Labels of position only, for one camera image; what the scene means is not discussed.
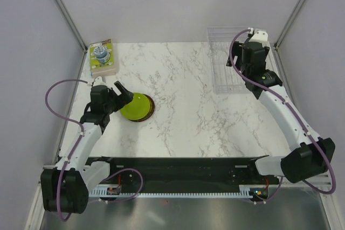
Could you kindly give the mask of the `green box with wooden base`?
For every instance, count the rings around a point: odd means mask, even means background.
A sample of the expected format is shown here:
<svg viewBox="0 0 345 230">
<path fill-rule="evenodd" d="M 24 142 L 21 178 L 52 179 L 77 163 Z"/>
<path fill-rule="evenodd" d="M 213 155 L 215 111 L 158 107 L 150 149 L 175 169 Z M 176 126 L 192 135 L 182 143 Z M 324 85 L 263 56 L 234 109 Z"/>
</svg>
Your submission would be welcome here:
<svg viewBox="0 0 345 230">
<path fill-rule="evenodd" d="M 93 79 L 99 76 L 115 75 L 116 61 L 111 39 L 90 44 L 89 63 Z"/>
</svg>

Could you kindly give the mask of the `aluminium frame post right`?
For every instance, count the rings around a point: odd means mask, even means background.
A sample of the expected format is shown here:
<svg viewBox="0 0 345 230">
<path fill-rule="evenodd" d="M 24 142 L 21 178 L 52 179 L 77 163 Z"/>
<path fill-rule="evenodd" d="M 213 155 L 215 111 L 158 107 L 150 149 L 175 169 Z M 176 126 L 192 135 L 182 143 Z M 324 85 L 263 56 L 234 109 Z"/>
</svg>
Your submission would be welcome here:
<svg viewBox="0 0 345 230">
<path fill-rule="evenodd" d="M 302 8 L 306 4 L 307 0 L 298 0 L 289 15 L 284 27 L 282 28 L 281 32 L 279 33 L 279 36 L 277 37 L 277 40 L 274 43 L 274 49 L 276 51 L 279 50 L 281 44 L 283 43 L 284 39 L 286 38 L 289 30 L 293 26 L 295 20 L 297 19 L 299 13 L 301 12 Z"/>
</svg>

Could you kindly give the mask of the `aluminium frame post left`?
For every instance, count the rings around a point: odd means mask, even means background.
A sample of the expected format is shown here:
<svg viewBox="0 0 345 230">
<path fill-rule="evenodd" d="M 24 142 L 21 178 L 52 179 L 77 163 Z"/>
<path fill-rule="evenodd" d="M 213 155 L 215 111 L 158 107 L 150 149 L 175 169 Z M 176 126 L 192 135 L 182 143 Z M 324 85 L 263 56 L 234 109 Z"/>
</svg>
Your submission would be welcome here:
<svg viewBox="0 0 345 230">
<path fill-rule="evenodd" d="M 63 0 L 54 0 L 55 4 L 57 5 L 58 10 L 60 11 L 60 13 L 62 14 L 65 22 L 67 23 L 67 26 L 69 27 L 69 29 L 71 30 L 74 38 L 76 39 L 76 41 L 78 42 L 79 46 L 81 47 L 82 51 L 84 53 L 87 52 L 87 45 L 84 41 L 84 39 L 82 38 L 79 30 L 77 29 L 67 7 L 65 6 Z"/>
</svg>

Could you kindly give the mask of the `aluminium frame post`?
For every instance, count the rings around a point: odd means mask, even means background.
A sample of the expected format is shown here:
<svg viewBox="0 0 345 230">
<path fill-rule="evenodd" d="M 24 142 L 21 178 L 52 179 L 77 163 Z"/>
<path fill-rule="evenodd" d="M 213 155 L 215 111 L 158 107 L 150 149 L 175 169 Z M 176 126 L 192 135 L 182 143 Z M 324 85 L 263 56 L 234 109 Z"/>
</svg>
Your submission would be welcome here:
<svg viewBox="0 0 345 230">
<path fill-rule="evenodd" d="M 55 4 L 57 5 L 58 10 L 60 11 L 60 13 L 62 14 L 65 22 L 67 23 L 67 26 L 69 27 L 69 29 L 71 30 L 74 38 L 76 39 L 76 41 L 78 42 L 79 46 L 81 47 L 82 51 L 84 53 L 87 52 L 87 45 L 84 41 L 84 39 L 82 38 L 79 30 L 77 29 L 67 7 L 65 6 L 63 0 L 54 0 Z"/>
<path fill-rule="evenodd" d="M 279 50 L 281 44 L 283 43 L 284 39 L 286 38 L 289 30 L 293 26 L 295 20 L 297 19 L 299 13 L 301 12 L 302 8 L 306 4 L 307 0 L 298 0 L 289 15 L 284 27 L 282 28 L 281 32 L 279 33 L 279 36 L 277 37 L 277 40 L 274 43 L 274 49 L 276 51 Z"/>
</svg>

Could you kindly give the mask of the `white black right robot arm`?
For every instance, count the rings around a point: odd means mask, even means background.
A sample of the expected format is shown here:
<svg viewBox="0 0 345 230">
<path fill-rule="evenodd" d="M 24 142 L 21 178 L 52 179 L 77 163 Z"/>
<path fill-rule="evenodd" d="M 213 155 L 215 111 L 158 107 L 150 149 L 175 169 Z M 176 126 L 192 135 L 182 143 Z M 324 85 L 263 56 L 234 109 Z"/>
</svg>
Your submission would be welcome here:
<svg viewBox="0 0 345 230">
<path fill-rule="evenodd" d="M 331 138 L 322 138 L 297 111 L 276 72 L 267 69 L 270 48 L 260 42 L 232 41 L 227 66 L 233 67 L 245 87 L 271 113 L 288 143 L 286 156 L 257 158 L 247 169 L 248 180 L 260 183 L 266 176 L 282 176 L 291 183 L 330 171 L 335 151 Z"/>
</svg>

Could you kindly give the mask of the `lime green plate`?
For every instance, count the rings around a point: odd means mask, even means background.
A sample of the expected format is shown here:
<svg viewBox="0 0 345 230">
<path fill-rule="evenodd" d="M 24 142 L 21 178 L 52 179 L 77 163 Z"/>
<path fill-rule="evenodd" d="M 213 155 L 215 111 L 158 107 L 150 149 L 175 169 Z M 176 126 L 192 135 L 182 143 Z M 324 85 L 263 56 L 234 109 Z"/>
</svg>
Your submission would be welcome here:
<svg viewBox="0 0 345 230">
<path fill-rule="evenodd" d="M 120 109 L 123 117 L 131 121 L 144 119 L 151 110 L 151 102 L 148 97 L 142 93 L 134 93 L 133 101 Z"/>
</svg>

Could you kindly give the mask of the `aluminium rail front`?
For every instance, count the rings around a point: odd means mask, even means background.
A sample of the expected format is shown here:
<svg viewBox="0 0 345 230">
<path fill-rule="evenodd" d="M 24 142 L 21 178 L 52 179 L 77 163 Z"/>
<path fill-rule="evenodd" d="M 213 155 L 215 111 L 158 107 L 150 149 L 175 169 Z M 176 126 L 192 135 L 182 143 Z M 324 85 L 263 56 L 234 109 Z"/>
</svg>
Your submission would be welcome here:
<svg viewBox="0 0 345 230">
<path fill-rule="evenodd" d="M 207 182 L 207 184 L 216 184 L 215 182 L 228 181 L 230 185 L 265 185 L 266 178 L 269 185 L 278 185 L 281 176 L 262 176 L 254 173 L 246 165 L 234 165 L 229 167 L 229 172 L 226 173 L 227 167 L 221 166 L 156 166 L 156 165 L 111 165 L 110 175 L 124 169 L 134 168 L 141 173 L 144 179 L 144 185 L 148 185 L 149 181 L 158 184 L 159 182 L 166 184 L 184 184 L 192 182 Z M 332 180 L 328 173 L 323 173 L 296 183 L 290 182 L 286 177 L 283 177 L 283 186 L 307 186 L 305 181 L 317 188 L 330 188 Z"/>
</svg>

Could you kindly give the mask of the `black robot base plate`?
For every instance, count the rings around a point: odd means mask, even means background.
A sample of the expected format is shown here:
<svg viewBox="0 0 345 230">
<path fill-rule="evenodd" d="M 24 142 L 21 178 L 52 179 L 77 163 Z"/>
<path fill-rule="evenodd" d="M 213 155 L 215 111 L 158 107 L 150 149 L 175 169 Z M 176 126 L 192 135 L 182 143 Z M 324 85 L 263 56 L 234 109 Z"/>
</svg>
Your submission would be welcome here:
<svg viewBox="0 0 345 230">
<path fill-rule="evenodd" d="M 238 193 L 241 185 L 277 185 L 275 176 L 261 176 L 253 158 L 125 158 L 90 157 L 86 164 L 106 162 L 108 180 L 120 183 L 123 194 L 216 194 Z"/>
</svg>

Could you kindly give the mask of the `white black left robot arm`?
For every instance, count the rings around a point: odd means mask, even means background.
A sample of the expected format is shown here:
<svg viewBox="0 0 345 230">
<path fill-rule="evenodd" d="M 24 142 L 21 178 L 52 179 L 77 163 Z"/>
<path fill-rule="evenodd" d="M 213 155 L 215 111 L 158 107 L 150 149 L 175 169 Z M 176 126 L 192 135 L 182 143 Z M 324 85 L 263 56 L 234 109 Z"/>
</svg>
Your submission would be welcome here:
<svg viewBox="0 0 345 230">
<path fill-rule="evenodd" d="M 110 122 L 110 115 L 132 102 L 134 94 L 119 81 L 108 86 L 97 78 L 90 91 L 90 102 L 80 120 L 68 119 L 79 126 L 74 142 L 61 159 L 40 176 L 43 206 L 46 211 L 81 214 L 89 193 L 101 182 L 113 183 L 118 170 L 107 162 L 86 162 L 96 142 Z"/>
</svg>

